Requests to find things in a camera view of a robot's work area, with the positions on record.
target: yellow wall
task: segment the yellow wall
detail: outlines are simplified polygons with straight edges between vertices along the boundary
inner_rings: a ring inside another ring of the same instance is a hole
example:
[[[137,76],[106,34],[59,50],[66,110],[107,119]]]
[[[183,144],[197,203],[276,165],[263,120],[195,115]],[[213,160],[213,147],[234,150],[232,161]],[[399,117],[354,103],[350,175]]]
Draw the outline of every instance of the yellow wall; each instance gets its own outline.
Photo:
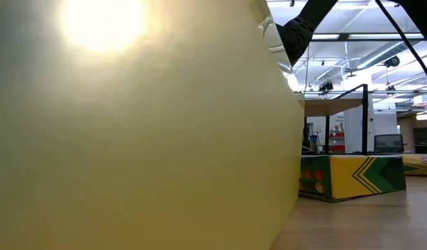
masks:
[[[44,1],[5,4],[0,250],[269,248],[303,110],[248,1],[150,1],[123,53],[68,44]]]

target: chevron pattern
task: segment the chevron pattern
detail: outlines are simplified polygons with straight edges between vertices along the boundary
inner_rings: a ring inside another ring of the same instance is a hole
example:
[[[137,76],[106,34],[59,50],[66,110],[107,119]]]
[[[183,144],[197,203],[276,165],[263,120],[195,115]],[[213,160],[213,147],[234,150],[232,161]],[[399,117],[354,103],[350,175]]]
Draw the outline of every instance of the chevron pattern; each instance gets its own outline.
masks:
[[[379,194],[379,190],[366,176],[366,171],[371,167],[372,163],[375,161],[375,157],[367,158],[363,164],[352,174],[352,177],[358,181],[361,185],[367,188],[372,194]]]
[[[420,165],[410,162],[404,163],[406,174],[425,174],[427,173],[427,165]]]

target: metal post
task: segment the metal post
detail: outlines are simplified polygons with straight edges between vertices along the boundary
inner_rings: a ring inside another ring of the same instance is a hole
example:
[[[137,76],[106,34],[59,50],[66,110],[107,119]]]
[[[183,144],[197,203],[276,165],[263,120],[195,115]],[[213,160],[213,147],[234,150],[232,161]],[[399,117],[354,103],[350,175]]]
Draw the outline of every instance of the metal post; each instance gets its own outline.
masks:
[[[326,130],[324,131],[324,154],[329,154],[329,128],[330,126],[330,117],[326,116]]]
[[[309,133],[307,132],[308,129],[308,118],[304,117],[304,127],[303,127],[303,146],[309,147],[307,145],[307,141],[309,140]]]
[[[363,84],[363,105],[362,105],[362,154],[367,155],[367,116],[369,109],[369,95],[367,84]]]

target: red object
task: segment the red object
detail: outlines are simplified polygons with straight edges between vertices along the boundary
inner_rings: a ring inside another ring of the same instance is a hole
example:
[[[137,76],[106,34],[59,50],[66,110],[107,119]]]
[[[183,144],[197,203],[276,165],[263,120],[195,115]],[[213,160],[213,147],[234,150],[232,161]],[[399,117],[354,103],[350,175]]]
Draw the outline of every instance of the red object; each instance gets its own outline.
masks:
[[[330,138],[344,138],[344,132],[335,133],[335,135],[333,135],[333,133],[330,132],[329,137]]]
[[[315,174],[315,178],[316,178],[318,181],[322,181],[322,180],[324,179],[324,173],[323,173],[323,170],[320,170],[320,169],[315,170],[314,174]]]
[[[308,180],[312,180],[312,171],[310,171],[309,169],[306,170],[304,172],[304,178],[308,179]]]
[[[344,145],[337,145],[337,146],[332,146],[330,145],[330,150],[332,151],[345,151],[346,150],[346,146]]]

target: black metal frame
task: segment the black metal frame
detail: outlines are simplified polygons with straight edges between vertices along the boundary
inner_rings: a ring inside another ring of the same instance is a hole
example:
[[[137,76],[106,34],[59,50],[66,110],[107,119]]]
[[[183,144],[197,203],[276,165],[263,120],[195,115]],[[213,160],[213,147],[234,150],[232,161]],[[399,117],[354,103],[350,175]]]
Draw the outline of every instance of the black metal frame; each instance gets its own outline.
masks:
[[[368,119],[368,110],[369,110],[369,91],[367,89],[367,84],[359,85],[358,87],[353,88],[352,90],[346,91],[344,94],[341,94],[334,99],[341,99],[342,97],[355,92],[357,89],[362,88],[362,150],[363,155],[367,155],[367,119]],[[330,133],[330,116],[326,116],[326,131],[324,133],[325,142],[324,142],[324,153],[329,154],[329,133]]]

